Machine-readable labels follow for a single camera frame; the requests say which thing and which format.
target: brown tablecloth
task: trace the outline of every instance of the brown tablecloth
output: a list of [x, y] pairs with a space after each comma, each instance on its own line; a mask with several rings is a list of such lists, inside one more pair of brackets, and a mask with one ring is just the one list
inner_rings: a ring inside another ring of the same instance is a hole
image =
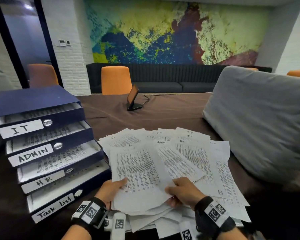
[[[79, 96], [88, 123], [93, 128], [96, 139], [117, 133], [122, 129], [157, 130], [182, 127], [211, 136], [220, 137], [202, 119], [202, 110], [210, 93], [148, 96], [150, 99], [142, 109], [128, 112], [127, 95]], [[148, 99], [141, 94], [137, 103]], [[263, 190], [263, 183], [247, 174], [236, 158], [231, 155], [228, 162], [233, 178], [241, 192], [252, 200], [256, 192]], [[96, 190], [82, 199], [91, 198]], [[27, 210], [26, 197], [17, 184], [16, 170], [12, 168], [4, 149], [0, 149], [0, 239], [60, 239], [70, 226], [70, 218], [81, 201], [55, 213], [48, 220], [35, 224]], [[144, 234], [157, 238], [156, 230], [127, 234], [126, 239], [143, 238]]]

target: papers inside binder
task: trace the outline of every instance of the papers inside binder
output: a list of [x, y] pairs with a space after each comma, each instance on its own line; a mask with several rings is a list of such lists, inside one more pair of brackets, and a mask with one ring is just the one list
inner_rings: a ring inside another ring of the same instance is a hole
[[55, 154], [18, 168], [18, 180], [22, 183], [47, 173], [52, 173], [75, 162], [83, 160], [100, 150], [101, 148], [95, 140], [83, 143], [67, 150], [64, 153]]
[[72, 175], [64, 177], [63, 179], [60, 179], [59, 181], [47, 185], [46, 187], [28, 195], [27, 203], [29, 212], [31, 213], [49, 202], [52, 202], [54, 199], [69, 192], [107, 169], [109, 169], [109, 165], [104, 160], [101, 160], [80, 172], [73, 173]]
[[73, 109], [80, 109], [80, 108], [81, 106], [78, 103], [71, 103], [71, 104], [64, 104], [56, 107], [33, 110], [24, 113], [14, 113], [10, 115], [0, 116], [0, 125], [15, 123], [18, 121], [23, 121], [28, 119], [35, 119], [46, 115], [52, 115], [52, 114], [69, 111]]
[[18, 137], [10, 141], [7, 141], [6, 152], [7, 154], [14, 153], [89, 128], [90, 126], [87, 124], [86, 121], [80, 121], [78, 123], [73, 123], [68, 126], [65, 126], [61, 129], [55, 129], [51, 131], [41, 131], [32, 134], [30, 136]]

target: hand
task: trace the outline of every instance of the hand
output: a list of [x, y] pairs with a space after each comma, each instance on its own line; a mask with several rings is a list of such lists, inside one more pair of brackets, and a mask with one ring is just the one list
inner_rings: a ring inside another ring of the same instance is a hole
[[167, 200], [171, 207], [183, 203], [194, 210], [196, 204], [205, 197], [187, 177], [173, 179], [173, 182], [176, 186], [165, 188], [168, 194], [175, 196]]
[[124, 178], [120, 181], [112, 182], [112, 180], [105, 181], [94, 197], [102, 200], [108, 210], [111, 207], [111, 201], [113, 201], [120, 187], [124, 186], [128, 181], [128, 178]]

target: binder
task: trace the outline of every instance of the binder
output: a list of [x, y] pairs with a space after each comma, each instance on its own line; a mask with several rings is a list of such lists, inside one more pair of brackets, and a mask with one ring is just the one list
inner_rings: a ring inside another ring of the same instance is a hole
[[38, 223], [111, 179], [105, 160], [27, 196], [28, 211]]
[[13, 167], [20, 167], [93, 139], [91, 126], [86, 121], [80, 121], [60, 129], [44, 129], [32, 135], [13, 138], [6, 142], [6, 155]]
[[25, 194], [47, 187], [52, 182], [80, 172], [103, 160], [103, 149], [92, 140], [17, 169], [18, 183]]
[[0, 135], [5, 140], [83, 120], [80, 101], [60, 86], [0, 92]]

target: qr code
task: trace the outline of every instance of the qr code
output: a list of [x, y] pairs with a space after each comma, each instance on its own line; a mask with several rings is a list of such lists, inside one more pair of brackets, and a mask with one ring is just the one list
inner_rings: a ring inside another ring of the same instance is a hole
[[86, 215], [88, 217], [90, 217], [91, 219], [93, 219], [93, 217], [95, 216], [96, 213], [97, 213], [97, 210], [93, 207], [90, 207], [89, 210], [87, 210]]
[[211, 211], [209, 212], [208, 216], [214, 221], [216, 222], [219, 217], [220, 217], [220, 214], [219, 212], [217, 212], [216, 209], [212, 208]]
[[217, 204], [217, 205], [216, 205], [216, 209], [217, 209], [221, 214], [224, 214], [224, 213], [226, 212], [226, 209], [223, 208], [223, 206], [220, 205], [220, 204]]
[[192, 240], [192, 236], [191, 236], [191, 233], [190, 233], [190, 230], [185, 230], [185, 231], [182, 231], [182, 235], [183, 235], [183, 239], [184, 240]]
[[123, 228], [124, 227], [124, 221], [123, 220], [116, 220], [115, 221], [115, 228]]
[[80, 207], [77, 209], [77, 211], [76, 212], [83, 212], [83, 210], [86, 208], [86, 204], [82, 204], [82, 205], [80, 205]]

